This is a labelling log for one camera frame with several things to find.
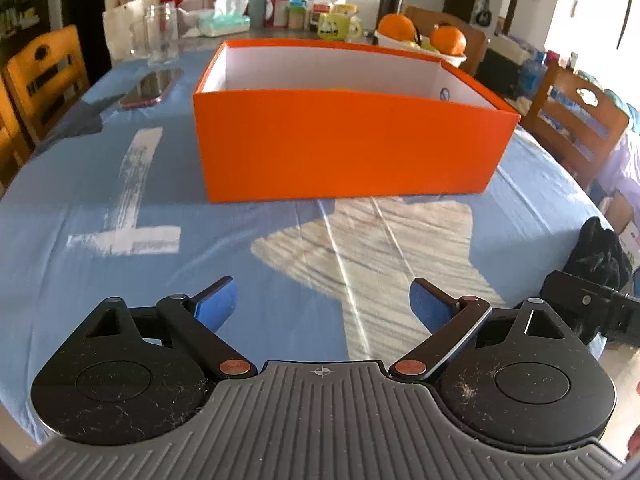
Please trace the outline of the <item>black velvet cloth bag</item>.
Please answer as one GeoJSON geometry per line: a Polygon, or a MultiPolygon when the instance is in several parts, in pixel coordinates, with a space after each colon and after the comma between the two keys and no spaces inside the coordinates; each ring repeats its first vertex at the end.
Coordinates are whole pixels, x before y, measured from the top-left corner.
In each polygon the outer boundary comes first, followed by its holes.
{"type": "Polygon", "coordinates": [[[591,283],[622,290],[631,279],[631,263],[614,231],[605,229],[599,217],[589,218],[563,271],[591,283]]]}

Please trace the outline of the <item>blue tablecloth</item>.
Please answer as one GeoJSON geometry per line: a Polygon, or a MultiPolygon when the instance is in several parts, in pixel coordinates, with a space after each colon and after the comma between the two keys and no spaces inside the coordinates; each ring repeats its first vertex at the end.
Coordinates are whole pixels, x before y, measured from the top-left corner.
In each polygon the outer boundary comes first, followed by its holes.
{"type": "Polygon", "coordinates": [[[2,196],[1,402],[36,441],[32,380],[109,296],[147,306],[229,275],[239,300],[220,336],[254,363],[393,362],[426,335],[414,278],[513,306],[598,214],[523,130],[476,195],[209,203],[191,103],[209,58],[183,55],[144,110],[117,101],[146,65],[111,70],[2,196]]]}

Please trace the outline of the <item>wooden chair right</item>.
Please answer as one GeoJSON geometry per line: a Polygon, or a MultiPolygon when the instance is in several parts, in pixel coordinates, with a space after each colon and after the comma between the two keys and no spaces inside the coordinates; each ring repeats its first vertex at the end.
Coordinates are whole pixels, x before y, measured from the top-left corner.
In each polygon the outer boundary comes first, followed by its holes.
{"type": "Polygon", "coordinates": [[[551,63],[522,127],[588,188],[627,129],[629,117],[592,82],[551,63]]]}

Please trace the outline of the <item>smartphone on table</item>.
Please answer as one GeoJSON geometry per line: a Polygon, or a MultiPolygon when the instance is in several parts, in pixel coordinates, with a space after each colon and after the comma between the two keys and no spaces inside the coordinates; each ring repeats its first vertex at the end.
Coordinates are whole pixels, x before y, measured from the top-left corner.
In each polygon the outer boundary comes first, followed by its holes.
{"type": "Polygon", "coordinates": [[[120,108],[134,110],[140,107],[151,107],[162,102],[182,74],[181,68],[156,70],[146,74],[120,99],[120,108]]]}

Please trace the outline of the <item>white fruit bowl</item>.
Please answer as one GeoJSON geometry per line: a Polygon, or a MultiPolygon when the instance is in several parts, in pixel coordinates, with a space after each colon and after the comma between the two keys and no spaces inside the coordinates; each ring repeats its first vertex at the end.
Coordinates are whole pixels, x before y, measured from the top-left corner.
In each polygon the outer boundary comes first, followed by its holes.
{"type": "Polygon", "coordinates": [[[466,56],[464,54],[452,56],[439,52],[439,50],[435,49],[430,44],[430,40],[428,39],[423,39],[422,44],[417,44],[414,41],[398,41],[393,38],[384,36],[379,32],[374,33],[374,38],[378,40],[378,45],[380,47],[428,54],[434,56],[435,58],[440,58],[441,60],[448,62],[454,67],[460,67],[466,61],[466,56]]]}

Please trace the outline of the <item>orange in bowl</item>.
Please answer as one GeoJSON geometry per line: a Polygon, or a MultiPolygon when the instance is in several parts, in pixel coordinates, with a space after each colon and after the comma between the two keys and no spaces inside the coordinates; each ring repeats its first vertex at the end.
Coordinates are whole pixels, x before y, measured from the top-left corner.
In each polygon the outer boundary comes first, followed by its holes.
{"type": "Polygon", "coordinates": [[[430,32],[431,45],[441,54],[461,56],[466,49],[464,33],[452,25],[439,25],[430,32]]]}
{"type": "Polygon", "coordinates": [[[384,15],[378,22],[376,31],[387,38],[406,42],[416,41],[416,26],[410,18],[398,13],[384,15]]]}

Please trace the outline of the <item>wooden chair left far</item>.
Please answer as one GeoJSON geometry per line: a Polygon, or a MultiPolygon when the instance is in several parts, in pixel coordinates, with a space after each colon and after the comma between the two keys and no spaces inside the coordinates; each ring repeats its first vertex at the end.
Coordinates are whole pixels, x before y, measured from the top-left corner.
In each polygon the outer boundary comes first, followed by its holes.
{"type": "Polygon", "coordinates": [[[77,27],[38,36],[9,59],[3,76],[32,142],[40,144],[90,88],[77,27]]]}

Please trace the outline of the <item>glass jar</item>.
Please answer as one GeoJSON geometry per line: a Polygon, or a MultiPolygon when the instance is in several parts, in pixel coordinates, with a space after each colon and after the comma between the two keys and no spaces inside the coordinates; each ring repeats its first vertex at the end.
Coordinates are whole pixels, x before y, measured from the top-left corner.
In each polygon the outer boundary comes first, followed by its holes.
{"type": "Polygon", "coordinates": [[[179,58],[179,36],[175,3],[149,6],[144,14],[149,66],[165,65],[179,58]]]}

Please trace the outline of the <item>orange in bowl left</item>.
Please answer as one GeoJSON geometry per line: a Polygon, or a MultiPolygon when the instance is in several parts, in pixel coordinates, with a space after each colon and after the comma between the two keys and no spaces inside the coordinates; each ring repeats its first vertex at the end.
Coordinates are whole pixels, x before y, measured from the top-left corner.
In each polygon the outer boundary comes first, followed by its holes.
{"type": "Polygon", "coordinates": [[[406,42],[416,41],[416,26],[410,18],[398,13],[384,15],[378,22],[376,31],[387,38],[406,42]]]}

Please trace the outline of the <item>green tissue pack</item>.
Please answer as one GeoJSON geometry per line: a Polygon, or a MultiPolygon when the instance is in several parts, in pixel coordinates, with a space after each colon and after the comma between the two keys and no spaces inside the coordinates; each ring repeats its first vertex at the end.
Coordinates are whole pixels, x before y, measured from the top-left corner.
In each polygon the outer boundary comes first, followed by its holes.
{"type": "Polygon", "coordinates": [[[198,32],[204,37],[221,37],[250,29],[245,14],[248,0],[216,0],[213,9],[203,10],[198,18],[198,32]]]}

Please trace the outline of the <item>red white medicine jar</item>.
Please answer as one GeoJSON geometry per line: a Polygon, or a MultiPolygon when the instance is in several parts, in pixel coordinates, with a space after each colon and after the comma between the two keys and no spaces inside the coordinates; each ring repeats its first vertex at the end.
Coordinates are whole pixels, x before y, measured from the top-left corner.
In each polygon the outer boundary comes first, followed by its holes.
{"type": "Polygon", "coordinates": [[[267,28],[287,28],[289,4],[290,0],[266,0],[265,26],[267,28]]]}

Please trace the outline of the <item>yellow green mug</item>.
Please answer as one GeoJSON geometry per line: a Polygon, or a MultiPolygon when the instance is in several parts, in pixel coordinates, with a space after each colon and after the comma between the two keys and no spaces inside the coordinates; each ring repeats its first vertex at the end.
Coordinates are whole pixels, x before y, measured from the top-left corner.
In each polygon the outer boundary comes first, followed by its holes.
{"type": "Polygon", "coordinates": [[[362,21],[357,15],[322,13],[317,34],[324,40],[348,41],[363,35],[362,21]]]}

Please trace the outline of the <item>grey tall bottle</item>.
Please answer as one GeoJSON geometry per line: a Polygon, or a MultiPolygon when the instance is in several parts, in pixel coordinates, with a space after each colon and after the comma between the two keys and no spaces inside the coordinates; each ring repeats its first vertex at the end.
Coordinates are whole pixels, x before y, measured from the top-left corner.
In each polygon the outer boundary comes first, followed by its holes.
{"type": "Polygon", "coordinates": [[[265,14],[266,0],[250,0],[248,16],[250,17],[251,29],[262,29],[264,27],[265,14]]]}

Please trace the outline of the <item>paper shopping bag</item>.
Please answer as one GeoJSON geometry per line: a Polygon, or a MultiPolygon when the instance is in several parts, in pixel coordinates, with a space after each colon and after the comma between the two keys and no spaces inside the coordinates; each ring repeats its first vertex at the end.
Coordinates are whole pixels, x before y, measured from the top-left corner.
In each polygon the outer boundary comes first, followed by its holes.
{"type": "Polygon", "coordinates": [[[141,35],[145,10],[160,0],[104,0],[103,30],[112,64],[125,61],[134,55],[135,29],[141,35]]]}

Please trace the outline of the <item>dark lid supplement bottle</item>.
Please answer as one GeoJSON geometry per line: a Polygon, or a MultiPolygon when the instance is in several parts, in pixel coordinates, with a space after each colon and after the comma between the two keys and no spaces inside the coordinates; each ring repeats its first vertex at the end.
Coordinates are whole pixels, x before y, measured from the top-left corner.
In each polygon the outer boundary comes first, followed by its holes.
{"type": "Polygon", "coordinates": [[[312,0],[310,5],[309,29],[312,32],[318,30],[320,16],[329,13],[333,8],[332,0],[312,0]]]}

